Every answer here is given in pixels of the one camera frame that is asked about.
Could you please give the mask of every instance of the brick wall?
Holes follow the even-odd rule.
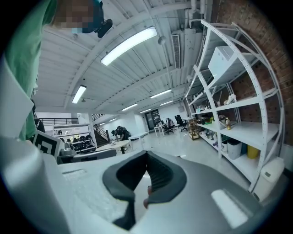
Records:
[[[265,15],[247,0],[222,0],[215,8],[218,8],[216,22],[226,24],[235,22],[241,26],[259,45],[270,61],[280,84],[284,100],[286,118],[285,143],[293,145],[293,69],[291,59],[278,33]],[[244,38],[241,38],[241,40],[247,45]],[[253,67],[253,70],[263,91],[273,87],[271,77],[264,65],[257,63]],[[255,93],[247,74],[234,81],[232,88],[238,99],[251,96]],[[222,95],[221,99],[226,100],[227,97]],[[266,99],[266,108],[268,121],[270,123],[279,123],[280,111],[276,95]],[[241,107],[239,108],[239,112],[243,121],[261,122],[258,105]],[[233,119],[233,111],[225,113]]]

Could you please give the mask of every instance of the ceiling light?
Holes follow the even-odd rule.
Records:
[[[171,103],[171,102],[173,102],[173,101],[165,102],[165,103],[161,104],[160,106],[166,105],[166,104]]]
[[[160,95],[165,94],[165,93],[169,93],[169,92],[171,92],[171,91],[172,91],[172,90],[164,91],[164,92],[162,92],[162,93],[159,93],[159,94],[156,94],[156,95],[154,95],[154,96],[151,96],[151,98],[154,98],[154,97],[160,96]]]
[[[109,52],[104,58],[102,58],[101,63],[108,66],[111,62],[113,62],[120,55],[122,55],[132,47],[146,41],[147,39],[155,37],[156,35],[157,31],[154,26],[133,35],[132,37],[128,38],[127,40],[116,46],[111,52]]]
[[[87,89],[87,87],[84,85],[79,86],[78,91],[76,92],[76,94],[72,100],[72,103],[76,104],[86,89]]]
[[[134,106],[137,106],[137,104],[133,104],[132,106],[129,106],[129,107],[123,109],[122,111],[126,111],[126,110],[128,110],[128,109],[130,109],[130,108],[132,108],[132,107],[134,107]]]
[[[150,111],[151,109],[148,109],[148,110],[145,110],[145,111],[142,111],[142,112],[140,112],[140,113],[144,113],[144,112],[147,112],[147,111]]]

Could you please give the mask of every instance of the staircase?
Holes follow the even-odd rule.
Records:
[[[107,130],[104,131],[98,125],[94,125],[94,132],[97,141],[97,148],[110,143],[110,137]]]

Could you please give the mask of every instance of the yellow container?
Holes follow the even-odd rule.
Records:
[[[247,145],[247,157],[250,159],[255,159],[259,154],[259,149],[256,149],[250,145]]]

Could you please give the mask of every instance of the ceiling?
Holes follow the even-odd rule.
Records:
[[[119,114],[135,103],[138,105],[133,109],[143,111],[182,100],[203,39],[201,29],[184,29],[184,10],[190,7],[190,1],[185,0],[103,0],[104,17],[113,20],[113,28],[102,39],[95,33],[74,34],[45,27],[38,91],[33,97],[37,111]],[[135,46],[109,66],[100,62],[119,43],[150,26],[155,26],[158,36]],[[171,34],[180,38],[179,69],[175,68]],[[166,37],[164,46],[157,42],[160,36]],[[196,84],[190,94],[200,90]],[[87,90],[73,104],[80,85]],[[172,92],[150,98],[168,89]]]

